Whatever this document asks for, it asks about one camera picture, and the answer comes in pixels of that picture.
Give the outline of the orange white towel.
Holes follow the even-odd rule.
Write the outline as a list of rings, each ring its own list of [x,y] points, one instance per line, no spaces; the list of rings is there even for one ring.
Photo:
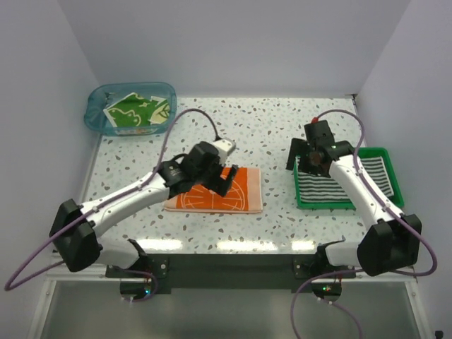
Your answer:
[[[261,213],[261,171],[255,167],[240,167],[225,197],[196,185],[188,193],[165,201],[163,206],[171,212]]]

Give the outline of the green white striped towel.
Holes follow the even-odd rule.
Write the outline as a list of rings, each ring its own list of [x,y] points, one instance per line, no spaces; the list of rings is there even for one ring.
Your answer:
[[[389,198],[395,196],[382,157],[362,158],[362,164],[379,189]],[[297,173],[297,190],[302,203],[342,203],[349,202],[341,186],[331,178],[313,177],[302,172]]]

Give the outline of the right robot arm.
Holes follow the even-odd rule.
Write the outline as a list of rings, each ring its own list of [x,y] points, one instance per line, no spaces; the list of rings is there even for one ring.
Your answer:
[[[327,121],[314,119],[304,130],[304,139],[291,140],[286,164],[293,171],[299,206],[336,209],[349,201],[366,229],[357,242],[319,245],[311,272],[327,278],[340,267],[352,266],[376,276],[414,265],[422,223],[391,201],[395,191],[384,159],[373,157],[367,171],[349,142],[335,140]]]

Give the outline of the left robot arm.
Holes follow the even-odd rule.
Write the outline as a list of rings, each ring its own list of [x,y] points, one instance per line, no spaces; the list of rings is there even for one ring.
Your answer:
[[[80,205],[72,199],[62,203],[49,236],[66,267],[79,272],[99,263],[116,266],[134,278],[144,274],[146,252],[136,240],[111,242],[103,239],[103,234],[138,211],[185,194],[195,185],[225,196],[239,170],[233,165],[227,176],[222,176],[235,148],[235,142],[226,138],[202,141],[180,162],[161,162],[137,182],[108,196]]]

